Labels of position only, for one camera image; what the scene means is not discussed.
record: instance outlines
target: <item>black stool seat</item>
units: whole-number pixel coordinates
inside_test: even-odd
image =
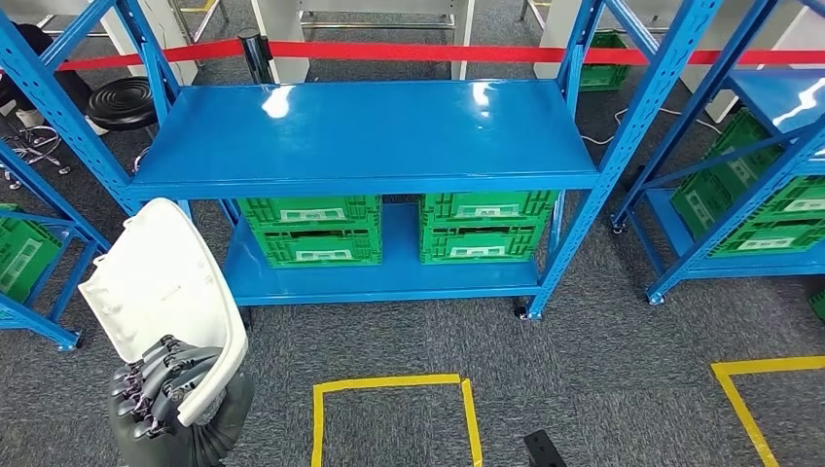
[[[89,118],[101,128],[112,131],[139,129],[158,122],[149,80],[133,76],[113,81],[89,98]]]

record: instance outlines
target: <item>green plastic crate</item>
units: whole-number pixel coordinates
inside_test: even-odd
[[[381,232],[372,229],[253,231],[273,268],[381,263]]]
[[[543,227],[557,197],[555,191],[428,194],[418,203],[420,223],[424,227]]]
[[[713,257],[807,251],[825,238],[825,219],[752,223],[739,227],[710,254]]]
[[[591,47],[597,49],[626,49],[617,32],[605,31],[593,34]],[[628,75],[629,65],[584,65],[579,90],[620,90]]]
[[[253,230],[359,229],[376,222],[381,197],[240,198],[237,204]]]
[[[770,137],[753,116],[740,110],[708,151],[713,158]],[[781,154],[771,146],[737,160],[714,165],[687,177],[670,201],[694,238],[733,206],[734,201]],[[825,177],[798,177],[756,209],[742,227],[754,223],[825,217]]]
[[[716,141],[710,147],[705,157],[713,158],[714,156],[728,154],[770,137],[771,133],[765,129],[747,109],[740,109],[736,112],[736,115],[734,115],[731,123],[722,131],[722,134],[716,138]],[[752,178],[755,180],[762,175],[781,154],[781,146],[773,145],[747,154],[738,161],[743,163],[747,169],[752,172]]]
[[[421,228],[421,263],[495,263],[526,261],[543,229],[511,227]]]
[[[0,204],[0,209],[18,207]],[[17,302],[24,301],[57,256],[60,245],[60,240],[36,222],[0,217],[0,293]]]
[[[743,184],[734,184],[730,180],[727,185],[722,182],[725,172],[730,170],[726,165],[713,168],[686,179],[670,197],[673,208],[694,238],[707,232],[734,204],[736,197],[747,190]]]
[[[811,297],[808,302],[819,319],[825,320],[825,290]]]
[[[759,221],[825,218],[825,176],[797,177],[755,212]]]

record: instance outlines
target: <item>yellow floor tape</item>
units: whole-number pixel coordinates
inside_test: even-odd
[[[363,377],[322,382],[312,387],[312,467],[321,467],[324,447],[324,394],[347,389],[375,389],[378,387],[425,386],[432,384],[460,384],[467,417],[467,433],[470,438],[470,454],[473,467],[482,467],[482,442],[476,421],[476,407],[469,379],[458,374],[414,375],[405,377]]]
[[[768,442],[765,441],[762,431],[753,419],[753,415],[745,405],[739,391],[736,390],[731,376],[754,375],[759,373],[798,372],[803,370],[825,369],[825,356],[772,358],[766,360],[744,360],[739,362],[721,362],[711,365],[716,379],[734,406],[734,411],[745,429],[751,443],[756,448],[759,457],[766,467],[778,467],[776,457],[773,456]]]

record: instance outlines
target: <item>gray carpet floor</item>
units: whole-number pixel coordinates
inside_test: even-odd
[[[225,1],[231,19],[215,20],[207,40],[231,37],[254,24],[248,2]],[[538,26],[518,22],[519,8],[519,0],[479,0],[473,42],[538,44]],[[440,44],[446,36],[316,31],[312,39]],[[105,40],[93,40],[76,56],[111,52]],[[613,133],[613,113],[627,105],[642,72],[634,69],[621,91],[582,95],[577,123],[584,134],[604,139]],[[122,75],[84,73],[94,86]],[[471,78],[532,76],[529,65],[469,68]],[[313,61],[309,79],[447,77],[443,63]],[[197,81],[242,83],[248,76],[239,59],[229,58],[206,63]],[[687,96],[679,85],[667,106],[678,109]],[[643,290],[653,273],[641,245],[633,232],[612,235],[606,215],[671,122],[661,115],[645,137],[541,322],[518,321],[509,299],[252,309],[255,325],[243,367],[258,390],[227,465],[309,465],[313,384],[453,372],[472,381],[488,466],[526,466],[520,439],[538,429],[548,431],[571,467],[761,465],[710,364],[825,355],[825,326],[806,302],[823,284],[801,278],[686,282],[664,305],[647,305]],[[696,126],[672,165],[695,160],[714,137]],[[124,164],[149,142],[140,131],[109,134],[104,141]],[[589,147],[598,160],[603,148]],[[75,167],[71,174],[57,176],[44,164],[40,171],[105,235],[116,238],[125,214],[72,154],[61,156]],[[0,194],[37,211],[24,192],[0,188]],[[575,202],[571,197],[568,218]],[[229,237],[220,210],[196,202],[194,211],[220,261]],[[41,309],[54,299],[64,275],[58,271]],[[82,330],[85,346],[57,353],[31,333],[0,333],[0,465],[123,465],[103,406],[106,380],[119,359],[79,296],[61,324]],[[825,372],[741,376],[735,383],[780,465],[825,465]],[[328,395],[325,408],[324,465],[471,463],[457,386],[342,392]]]

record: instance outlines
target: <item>shelf unit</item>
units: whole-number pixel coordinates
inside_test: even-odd
[[[78,345],[80,332],[63,329],[57,324],[57,320],[77,291],[77,286],[92,258],[109,251],[111,244],[4,142],[0,142],[0,162],[8,167],[23,187],[52,210],[54,217],[6,210],[0,210],[0,216],[38,222],[62,244],[57,255],[32,286],[28,297],[21,303],[0,294],[0,330],[28,329],[55,342],[58,350],[74,350]],[[74,240],[79,240],[84,245],[83,250],[75,260],[69,278],[54,299],[52,307],[43,313],[33,309],[34,302],[40,297],[44,286]]]
[[[155,197],[218,199],[233,224],[224,272],[242,305],[527,296],[541,317],[592,222],[721,2],[686,0],[659,44],[623,0],[586,0],[556,80],[183,87],[136,0],[95,0],[37,57],[0,15],[0,64],[49,113],[78,157],[127,213]],[[650,60],[616,137],[594,164],[574,124],[582,61],[609,8]],[[140,51],[160,132],[131,179],[91,133],[52,72],[114,8]],[[583,190],[547,266],[423,266],[410,206],[387,206],[384,261],[374,267],[267,269],[233,198]]]
[[[766,68],[734,71],[736,61],[747,49],[759,27],[778,0],[756,0],[682,111],[664,140],[639,173],[619,210],[611,216],[613,230],[621,233],[632,224],[638,232],[658,278],[647,289],[651,305],[664,301],[664,294],[686,279],[754,277],[825,273],[825,242],[806,252],[712,258],[709,253],[731,234],[770,196],[794,177],[825,175],[825,69]],[[818,0],[804,2],[813,11],[825,14]],[[722,89],[738,95],[771,137],[747,148],[717,156],[657,177],[664,161],[673,152],[688,126],[704,105]],[[670,202],[672,190],[663,188],[717,163],[738,159],[751,151],[779,144],[783,154],[739,197],[734,205],[700,238],[694,240]],[[675,261],[665,265],[660,252],[644,230],[636,209],[644,203],[657,220]]]

